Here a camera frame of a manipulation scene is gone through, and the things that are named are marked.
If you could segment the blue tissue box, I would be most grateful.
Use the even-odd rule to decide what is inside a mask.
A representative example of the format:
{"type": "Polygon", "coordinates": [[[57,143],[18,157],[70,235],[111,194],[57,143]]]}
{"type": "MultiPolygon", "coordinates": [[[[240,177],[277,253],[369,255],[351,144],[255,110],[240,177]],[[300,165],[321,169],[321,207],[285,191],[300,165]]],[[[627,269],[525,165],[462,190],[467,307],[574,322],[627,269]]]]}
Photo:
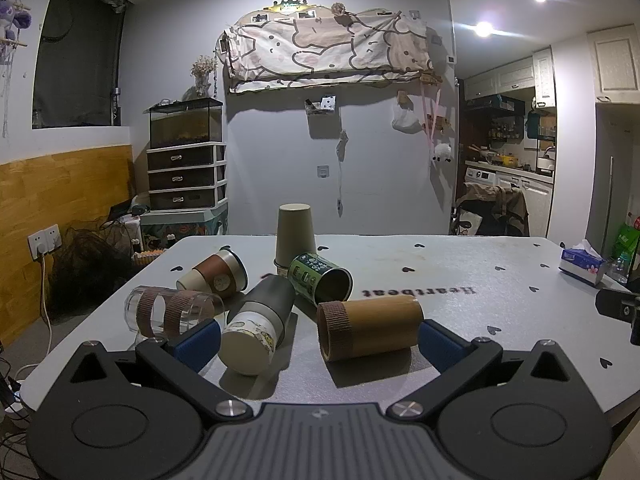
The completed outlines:
{"type": "Polygon", "coordinates": [[[605,268],[605,258],[600,256],[588,240],[562,250],[559,269],[579,281],[597,286],[603,278],[605,268]]]}

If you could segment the olive paper cup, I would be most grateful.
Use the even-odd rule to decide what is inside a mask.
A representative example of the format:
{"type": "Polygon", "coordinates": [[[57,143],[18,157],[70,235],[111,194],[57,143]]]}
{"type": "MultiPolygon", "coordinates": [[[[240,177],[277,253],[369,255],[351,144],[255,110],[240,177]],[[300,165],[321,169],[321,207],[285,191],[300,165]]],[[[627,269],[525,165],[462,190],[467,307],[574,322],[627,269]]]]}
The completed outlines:
{"type": "Polygon", "coordinates": [[[288,274],[292,261],[306,252],[316,252],[311,206],[300,203],[282,204],[278,211],[274,256],[277,274],[288,274]]]}

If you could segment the glass fish tank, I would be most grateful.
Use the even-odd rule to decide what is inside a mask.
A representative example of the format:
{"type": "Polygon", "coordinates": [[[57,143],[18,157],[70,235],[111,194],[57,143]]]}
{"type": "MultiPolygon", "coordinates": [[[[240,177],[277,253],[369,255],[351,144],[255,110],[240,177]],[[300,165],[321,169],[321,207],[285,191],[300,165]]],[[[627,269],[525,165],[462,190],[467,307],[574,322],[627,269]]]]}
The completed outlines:
{"type": "Polygon", "coordinates": [[[222,141],[222,103],[213,98],[160,103],[148,114],[150,148],[222,141]]]}

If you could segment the brown sleeve coffee cup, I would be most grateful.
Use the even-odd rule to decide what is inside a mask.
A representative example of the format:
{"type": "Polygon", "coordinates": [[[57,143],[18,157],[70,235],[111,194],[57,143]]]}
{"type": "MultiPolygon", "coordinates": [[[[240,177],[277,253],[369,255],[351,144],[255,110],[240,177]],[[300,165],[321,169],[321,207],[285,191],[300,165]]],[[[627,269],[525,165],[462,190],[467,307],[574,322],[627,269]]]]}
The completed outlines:
{"type": "Polygon", "coordinates": [[[221,247],[176,281],[178,289],[206,292],[221,299],[228,299],[242,292],[247,284],[245,266],[229,246],[221,247]]]}

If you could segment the white ceramic patterned cup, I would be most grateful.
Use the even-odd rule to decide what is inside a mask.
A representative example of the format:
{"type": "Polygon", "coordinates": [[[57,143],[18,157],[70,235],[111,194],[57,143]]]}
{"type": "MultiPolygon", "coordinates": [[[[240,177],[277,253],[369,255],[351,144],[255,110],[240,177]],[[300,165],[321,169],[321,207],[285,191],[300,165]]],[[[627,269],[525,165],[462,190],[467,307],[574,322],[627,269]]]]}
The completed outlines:
{"type": "Polygon", "coordinates": [[[232,372],[262,374],[276,352],[281,328],[264,312],[241,310],[222,332],[219,359],[232,372]]]}

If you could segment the brown cardboard sleeve cup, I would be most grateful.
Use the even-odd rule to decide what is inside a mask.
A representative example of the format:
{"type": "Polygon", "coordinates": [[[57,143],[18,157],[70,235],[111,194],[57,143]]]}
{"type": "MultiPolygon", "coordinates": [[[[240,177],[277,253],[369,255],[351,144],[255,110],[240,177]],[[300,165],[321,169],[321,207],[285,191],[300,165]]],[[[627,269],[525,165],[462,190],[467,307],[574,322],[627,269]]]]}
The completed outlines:
{"type": "Polygon", "coordinates": [[[385,296],[318,305],[317,327],[326,362],[404,350],[418,341],[423,322],[413,296],[385,296]]]}

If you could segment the white plush toy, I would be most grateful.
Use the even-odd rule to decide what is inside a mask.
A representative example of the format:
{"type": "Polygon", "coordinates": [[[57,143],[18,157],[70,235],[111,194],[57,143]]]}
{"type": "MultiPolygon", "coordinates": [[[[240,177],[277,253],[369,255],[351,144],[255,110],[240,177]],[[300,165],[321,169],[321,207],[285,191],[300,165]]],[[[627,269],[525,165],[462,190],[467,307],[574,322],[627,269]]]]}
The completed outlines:
{"type": "Polygon", "coordinates": [[[452,162],[454,155],[449,143],[439,143],[434,147],[432,159],[434,162],[452,162]]]}

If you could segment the clear glass with bands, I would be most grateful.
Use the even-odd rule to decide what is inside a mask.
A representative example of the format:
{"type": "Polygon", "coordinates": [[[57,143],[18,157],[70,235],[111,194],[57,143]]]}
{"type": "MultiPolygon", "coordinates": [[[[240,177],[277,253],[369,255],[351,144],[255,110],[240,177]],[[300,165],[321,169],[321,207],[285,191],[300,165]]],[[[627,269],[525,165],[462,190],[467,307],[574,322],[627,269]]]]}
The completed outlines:
{"type": "Polygon", "coordinates": [[[222,299],[208,292],[138,286],[125,300],[124,320],[140,337],[171,338],[222,312],[222,299]]]}

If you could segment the white wall power socket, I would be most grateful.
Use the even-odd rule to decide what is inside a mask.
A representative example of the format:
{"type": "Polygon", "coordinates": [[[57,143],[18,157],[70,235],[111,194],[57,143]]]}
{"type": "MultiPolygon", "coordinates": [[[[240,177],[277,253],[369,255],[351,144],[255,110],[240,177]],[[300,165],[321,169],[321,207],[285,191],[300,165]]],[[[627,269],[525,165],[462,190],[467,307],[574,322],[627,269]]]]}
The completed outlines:
{"type": "Polygon", "coordinates": [[[32,260],[54,252],[62,246],[62,236],[57,224],[30,234],[27,243],[32,260]]]}

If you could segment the chair with draped clothes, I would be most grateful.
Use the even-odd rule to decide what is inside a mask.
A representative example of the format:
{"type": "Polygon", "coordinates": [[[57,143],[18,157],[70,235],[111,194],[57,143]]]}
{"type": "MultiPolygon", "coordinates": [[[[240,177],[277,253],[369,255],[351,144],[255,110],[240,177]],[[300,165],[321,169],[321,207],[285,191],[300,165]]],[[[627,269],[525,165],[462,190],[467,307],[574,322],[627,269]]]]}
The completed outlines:
{"type": "Polygon", "coordinates": [[[457,235],[529,237],[525,195],[510,186],[466,182],[452,228],[457,235]]]}

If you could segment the white hanging bag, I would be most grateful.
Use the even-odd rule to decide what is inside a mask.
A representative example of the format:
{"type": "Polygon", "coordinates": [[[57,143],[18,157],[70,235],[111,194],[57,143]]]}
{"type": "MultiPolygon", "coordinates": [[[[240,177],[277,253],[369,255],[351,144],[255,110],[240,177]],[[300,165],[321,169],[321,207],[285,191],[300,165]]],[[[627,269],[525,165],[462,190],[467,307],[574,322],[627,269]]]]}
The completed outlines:
{"type": "Polygon", "coordinates": [[[392,106],[390,125],[393,129],[408,134],[415,134],[423,130],[423,125],[416,113],[411,108],[402,107],[397,103],[392,106]]]}

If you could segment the green printed cup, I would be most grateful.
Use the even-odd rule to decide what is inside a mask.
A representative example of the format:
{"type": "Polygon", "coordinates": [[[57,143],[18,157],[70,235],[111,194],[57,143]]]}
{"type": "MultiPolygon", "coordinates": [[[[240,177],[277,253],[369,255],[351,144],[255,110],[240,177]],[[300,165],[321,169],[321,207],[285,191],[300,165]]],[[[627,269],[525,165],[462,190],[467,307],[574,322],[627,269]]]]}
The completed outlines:
{"type": "Polygon", "coordinates": [[[346,301],[352,293],[352,274],[312,252],[295,257],[288,268],[294,290],[314,306],[346,301]]]}

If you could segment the white plastic drawer unit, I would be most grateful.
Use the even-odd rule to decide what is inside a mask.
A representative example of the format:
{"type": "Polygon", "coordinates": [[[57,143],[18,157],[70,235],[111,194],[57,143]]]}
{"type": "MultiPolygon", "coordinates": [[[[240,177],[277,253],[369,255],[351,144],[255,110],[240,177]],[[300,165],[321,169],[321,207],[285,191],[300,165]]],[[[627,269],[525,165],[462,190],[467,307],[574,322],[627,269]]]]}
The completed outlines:
{"type": "Polygon", "coordinates": [[[151,148],[146,160],[152,210],[215,208],[228,202],[226,144],[151,148]]]}

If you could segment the cartoon print cloth cover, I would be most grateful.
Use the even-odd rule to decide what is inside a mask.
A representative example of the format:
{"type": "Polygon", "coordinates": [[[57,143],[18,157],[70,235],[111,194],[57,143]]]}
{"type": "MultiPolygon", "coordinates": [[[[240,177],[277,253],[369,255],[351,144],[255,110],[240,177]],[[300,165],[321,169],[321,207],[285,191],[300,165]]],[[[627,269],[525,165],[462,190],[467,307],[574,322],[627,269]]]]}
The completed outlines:
{"type": "Polygon", "coordinates": [[[432,37],[400,11],[354,13],[335,3],[246,14],[221,33],[216,53],[233,94],[428,81],[436,75],[432,37]]]}

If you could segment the grey metal tumbler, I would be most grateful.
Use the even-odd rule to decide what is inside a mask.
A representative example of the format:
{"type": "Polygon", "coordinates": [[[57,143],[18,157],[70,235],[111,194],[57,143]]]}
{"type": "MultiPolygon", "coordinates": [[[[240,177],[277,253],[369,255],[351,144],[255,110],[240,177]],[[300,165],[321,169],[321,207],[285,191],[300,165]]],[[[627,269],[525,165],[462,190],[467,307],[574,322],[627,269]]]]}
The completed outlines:
{"type": "Polygon", "coordinates": [[[285,337],[288,318],[291,315],[296,292],[287,278],[280,275],[268,275],[261,280],[245,297],[235,313],[236,321],[241,313],[254,312],[266,318],[276,330],[277,346],[285,337]]]}

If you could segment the dried flower vase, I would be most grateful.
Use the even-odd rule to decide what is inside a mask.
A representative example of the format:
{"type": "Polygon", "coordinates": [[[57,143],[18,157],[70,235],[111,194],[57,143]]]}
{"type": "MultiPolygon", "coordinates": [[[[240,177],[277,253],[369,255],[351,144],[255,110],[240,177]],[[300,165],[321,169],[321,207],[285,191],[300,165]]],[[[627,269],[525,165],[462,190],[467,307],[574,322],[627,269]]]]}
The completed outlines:
{"type": "Polygon", "coordinates": [[[201,98],[209,96],[210,78],[216,70],[216,60],[209,55],[200,55],[192,64],[195,92],[201,98]]]}

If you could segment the plastic water bottle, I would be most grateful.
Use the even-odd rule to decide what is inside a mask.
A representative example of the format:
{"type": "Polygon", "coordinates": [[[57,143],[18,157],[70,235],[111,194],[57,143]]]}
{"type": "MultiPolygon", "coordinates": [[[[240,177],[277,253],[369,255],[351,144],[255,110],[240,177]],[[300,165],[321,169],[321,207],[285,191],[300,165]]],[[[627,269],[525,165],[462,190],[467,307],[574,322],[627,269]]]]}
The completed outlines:
{"type": "Polygon", "coordinates": [[[621,252],[612,264],[611,278],[625,285],[628,281],[629,267],[630,255],[628,252],[621,252]]]}

